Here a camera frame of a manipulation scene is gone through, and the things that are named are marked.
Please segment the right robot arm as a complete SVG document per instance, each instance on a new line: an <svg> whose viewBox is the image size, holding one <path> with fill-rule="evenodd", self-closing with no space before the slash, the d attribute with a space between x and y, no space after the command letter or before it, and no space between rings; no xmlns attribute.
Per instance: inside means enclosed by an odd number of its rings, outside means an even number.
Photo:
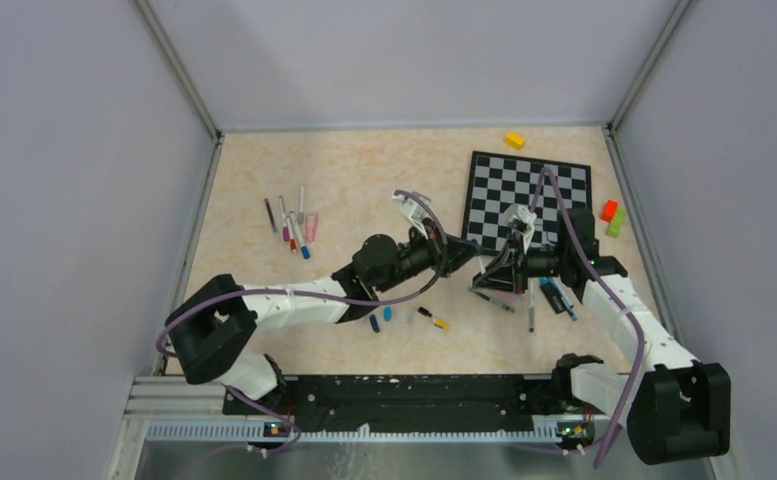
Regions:
<svg viewBox="0 0 777 480"><path fill-rule="evenodd" d="M631 364L628 376L597 359L571 355L550 385L553 404L576 412L589 404L610 425L598 447L604 458L626 432L645 464L717 457L730 448L731 379L682 346L640 299L620 261L599 251L585 208L559 213L557 241L534 246L536 216L523 205L502 214L506 242L473 284L522 294L531 278L556 277L596 318Z"/></svg>

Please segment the white marker dark blue cap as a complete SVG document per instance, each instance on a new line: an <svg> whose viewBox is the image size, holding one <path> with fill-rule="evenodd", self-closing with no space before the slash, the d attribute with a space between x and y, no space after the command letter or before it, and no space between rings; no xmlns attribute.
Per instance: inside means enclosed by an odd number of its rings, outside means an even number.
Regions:
<svg viewBox="0 0 777 480"><path fill-rule="evenodd" d="M530 334L535 333L535 295L536 281L531 278L528 282L527 295L528 295L528 331Z"/></svg>

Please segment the green gel pen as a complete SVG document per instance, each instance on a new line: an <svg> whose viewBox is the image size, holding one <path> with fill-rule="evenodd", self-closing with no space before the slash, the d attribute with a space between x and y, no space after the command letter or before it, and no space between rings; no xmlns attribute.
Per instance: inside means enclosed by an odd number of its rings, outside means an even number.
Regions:
<svg viewBox="0 0 777 480"><path fill-rule="evenodd" d="M504 310L504 311L507 311L507 312L510 312L510 313L514 313L515 312L515 308L512 305L507 304L504 301L499 300L499 299L497 299L495 297L487 295L487 294L485 294L485 293L483 293L483 292L481 292L479 290L475 290L473 288L469 288L468 292L471 293L472 295L474 295L475 297L478 297L478 298L488 302L489 304L496 306L497 308L499 308L501 310Z"/></svg>

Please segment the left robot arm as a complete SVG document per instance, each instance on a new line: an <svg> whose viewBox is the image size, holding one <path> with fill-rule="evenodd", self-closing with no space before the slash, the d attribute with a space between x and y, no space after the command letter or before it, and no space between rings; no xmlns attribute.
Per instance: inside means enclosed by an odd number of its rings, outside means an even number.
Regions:
<svg viewBox="0 0 777 480"><path fill-rule="evenodd" d="M433 271L430 280L436 282L479 254L473 241L410 229L405 243L384 234L370 236L349 264L318 280L258 287L220 274L167 317L164 339L188 384L234 387L256 410L272 413L283 404L284 378L269 355L248 351L254 334L362 319L381 306L379 293L426 270Z"/></svg>

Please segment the black marker blue cap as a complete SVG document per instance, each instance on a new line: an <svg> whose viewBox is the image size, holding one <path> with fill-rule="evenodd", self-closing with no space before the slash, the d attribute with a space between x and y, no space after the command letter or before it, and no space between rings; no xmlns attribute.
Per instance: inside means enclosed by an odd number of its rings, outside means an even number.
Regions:
<svg viewBox="0 0 777 480"><path fill-rule="evenodd" d="M552 279L548 277L541 278L539 281L539 288L556 314L567 311L561 292Z"/></svg>

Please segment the yellow marker cap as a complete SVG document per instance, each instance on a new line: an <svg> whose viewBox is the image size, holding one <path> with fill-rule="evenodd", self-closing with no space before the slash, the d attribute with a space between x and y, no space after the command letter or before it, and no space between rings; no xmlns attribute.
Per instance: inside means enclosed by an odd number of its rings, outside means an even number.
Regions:
<svg viewBox="0 0 777 480"><path fill-rule="evenodd" d="M432 324L435 327L437 327L439 329L442 329L442 330L449 330L450 329L450 325L447 322L445 322L445 321L443 321L441 319L434 318L432 320Z"/></svg>

